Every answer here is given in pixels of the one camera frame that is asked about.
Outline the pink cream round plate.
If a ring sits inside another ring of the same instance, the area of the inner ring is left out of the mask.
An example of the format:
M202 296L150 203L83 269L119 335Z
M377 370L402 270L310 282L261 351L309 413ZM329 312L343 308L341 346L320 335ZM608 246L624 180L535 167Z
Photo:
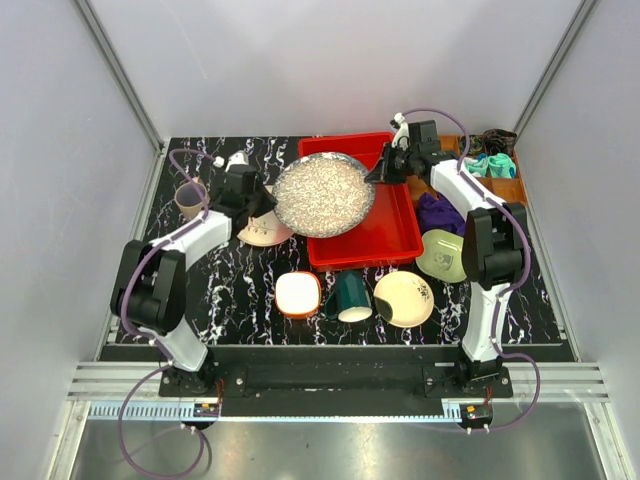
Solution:
M271 247L287 241L293 234L290 228L279 221L274 211L269 211L262 216L251 217L237 238L250 246Z

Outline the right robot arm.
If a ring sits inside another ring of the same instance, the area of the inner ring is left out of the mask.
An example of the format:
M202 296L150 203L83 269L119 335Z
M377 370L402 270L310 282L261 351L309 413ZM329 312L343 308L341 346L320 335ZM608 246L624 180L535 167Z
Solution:
M463 157L444 151L433 120L409 123L397 113L390 124L393 140L384 144L365 181L396 185L419 177L465 218L461 262L471 282L471 304L453 378L460 393L476 396L501 377L509 298L529 275L525 207L490 192Z

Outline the speckled grey large plate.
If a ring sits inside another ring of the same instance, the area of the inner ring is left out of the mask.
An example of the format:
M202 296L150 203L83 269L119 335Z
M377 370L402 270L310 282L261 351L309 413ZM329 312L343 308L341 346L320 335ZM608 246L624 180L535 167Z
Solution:
M365 181L368 169L338 152L303 156L275 181L272 195L278 220L308 238L331 238L358 226L369 214L376 186Z

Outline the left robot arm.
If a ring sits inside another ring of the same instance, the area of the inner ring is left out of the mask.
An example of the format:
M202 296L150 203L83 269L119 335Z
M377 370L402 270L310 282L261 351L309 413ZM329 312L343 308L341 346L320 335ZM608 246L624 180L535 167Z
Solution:
M256 168L233 165L194 219L152 242L131 240L123 249L111 312L127 332L147 338L161 352L165 370L193 395L208 394L216 372L208 347L185 319L188 270L275 206Z

